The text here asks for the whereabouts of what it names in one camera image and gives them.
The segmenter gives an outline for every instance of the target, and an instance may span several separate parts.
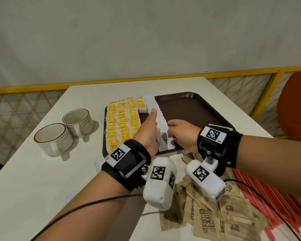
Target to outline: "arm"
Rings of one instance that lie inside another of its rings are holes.
[[[156,110],[152,109],[133,137],[146,148],[151,158],[154,158],[159,148],[156,141],[156,116]],[[126,194],[129,194],[129,191],[123,185],[101,171],[52,220],[77,206]],[[126,198],[116,199],[77,210],[48,228],[36,241],[104,240],[126,200]]]
[[[168,137],[183,148],[198,153],[200,128],[184,121],[168,122]],[[236,168],[262,182],[301,197],[301,142],[243,135]]]

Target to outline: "wire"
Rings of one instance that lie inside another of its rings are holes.
[[[257,196],[259,196],[274,212],[275,214],[277,214],[277,216],[285,223],[285,225],[288,226],[288,228],[291,230],[291,232],[293,232],[293,234],[296,236],[296,238],[301,241],[301,239],[299,238],[299,236],[296,234],[296,232],[292,229],[292,227],[290,227],[290,225],[286,222],[286,220],[276,211],[276,209],[271,206],[271,204],[269,202],[267,202],[267,200],[261,195],[259,194],[254,188],[252,188],[251,186],[249,186],[248,184],[246,184],[245,182],[239,181],[237,179],[224,179],[224,182],[238,182],[240,184],[243,184],[245,186],[247,186],[250,190],[252,190],[254,193],[257,194]],[[114,199],[119,199],[119,198],[128,198],[128,197],[137,197],[137,196],[143,196],[143,194],[127,194],[127,195],[121,195],[121,196],[115,196],[115,197],[111,197],[111,198],[105,198],[105,199],[101,199],[101,200],[97,200],[97,201],[93,201],[93,202],[89,202],[80,206],[77,206],[76,208],[67,211],[66,213],[62,214],[61,216],[57,217],[55,220],[53,220],[51,223],[49,223],[47,226],[45,226],[36,236],[34,236],[30,241],[35,241],[36,238],[38,238],[44,231],[46,231],[49,227],[51,227],[53,224],[55,224],[56,222],[58,222],[60,219],[64,218],[65,216],[69,215],[70,213],[73,213],[74,211],[77,211],[81,208],[84,208],[86,206],[90,206],[90,205],[94,205],[94,204],[98,204],[98,203],[102,203],[102,202],[106,202],[106,201],[111,201]]]
[[[98,204],[98,203],[102,203],[102,202],[106,202],[106,201],[111,201],[114,199],[119,199],[119,198],[128,198],[128,197],[137,197],[137,196],[143,196],[143,194],[127,194],[127,195],[121,195],[121,196],[115,196],[115,197],[111,197],[111,198],[105,198],[105,199],[100,199],[100,200],[96,200],[93,202],[89,202],[80,206],[77,206],[76,208],[67,211],[66,213],[62,214],[61,216],[57,217],[55,220],[53,220],[51,223],[49,223],[47,226],[45,226],[36,236],[34,236],[32,238],[32,240],[30,241],[34,241],[36,240],[36,238],[38,238],[44,231],[46,231],[49,227],[51,227],[53,224],[55,224],[56,222],[58,222],[60,219],[64,218],[65,216],[69,215],[70,213],[73,213],[74,211],[77,211],[81,208],[84,208],[86,206],[90,206],[90,205],[94,205],[94,204]]]
[[[286,220],[276,211],[276,209],[273,207],[273,206],[271,206],[271,204],[269,203],[269,202],[267,202],[267,200],[261,195],[261,194],[259,194],[254,188],[252,188],[251,186],[249,186],[248,184],[246,184],[245,182],[242,182],[242,181],[240,181],[240,180],[237,180],[237,179],[230,179],[230,178],[228,178],[228,179],[224,179],[223,180],[224,182],[238,182],[238,183],[240,183],[240,184],[243,184],[243,185],[245,185],[245,186],[247,186],[250,190],[252,190],[254,193],[256,193],[257,194],[257,196],[259,196],[274,212],[275,212],[275,214],[277,214],[277,216],[285,223],[285,225],[287,225],[288,226],[288,228],[291,230],[291,232],[293,232],[293,234],[297,237],[297,239],[299,240],[299,241],[301,241],[301,239],[299,238],[299,236],[296,234],[296,232],[292,229],[292,227],[290,227],[290,225],[286,222]]]

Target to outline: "person's left arm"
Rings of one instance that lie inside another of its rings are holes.
[[[137,131],[134,140],[141,143],[151,158],[158,151],[156,116],[151,114]],[[52,220],[71,209],[100,199],[126,195],[130,192],[108,173],[98,173]],[[36,241],[99,241],[106,238],[127,198],[107,201],[77,210],[48,228]]]

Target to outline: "hand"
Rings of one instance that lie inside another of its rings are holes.
[[[198,153],[197,137],[201,128],[196,127],[185,120],[169,120],[168,137],[173,137],[174,142],[182,146],[184,149],[193,153]]]
[[[152,159],[155,157],[160,146],[156,138],[156,117],[157,111],[155,108],[153,108],[147,119],[142,123],[142,125],[133,137],[134,140],[138,141],[146,148]]]

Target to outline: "white plastic device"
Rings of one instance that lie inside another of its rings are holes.
[[[144,200],[151,206],[168,210],[172,205],[177,168],[168,157],[157,157],[149,166],[143,191]]]
[[[213,164],[209,164],[207,161],[201,163],[199,160],[192,160],[186,165],[185,173],[210,201],[216,203],[225,193],[226,184],[213,173],[218,164],[217,160],[213,160]]]

